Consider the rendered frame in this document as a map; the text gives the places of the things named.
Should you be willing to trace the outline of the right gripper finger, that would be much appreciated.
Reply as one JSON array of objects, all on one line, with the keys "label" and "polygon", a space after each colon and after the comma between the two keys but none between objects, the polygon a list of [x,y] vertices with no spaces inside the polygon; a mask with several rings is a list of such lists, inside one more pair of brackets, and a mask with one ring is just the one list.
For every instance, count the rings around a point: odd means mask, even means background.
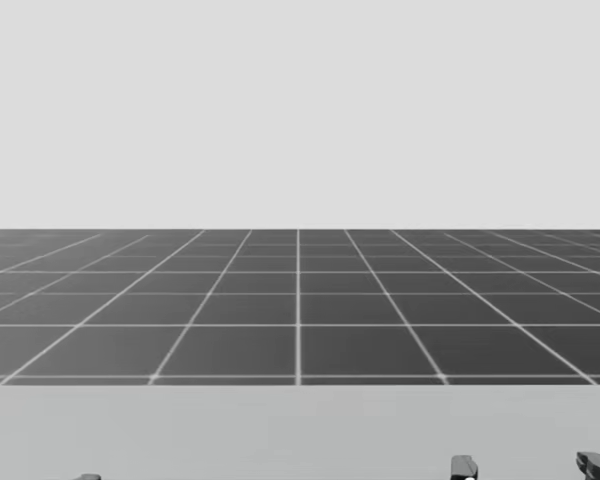
[{"label": "right gripper finger", "polygon": [[478,480],[479,467],[471,455],[451,458],[450,480]]},{"label": "right gripper finger", "polygon": [[600,480],[600,454],[596,452],[577,452],[576,465],[584,474],[585,480]]}]

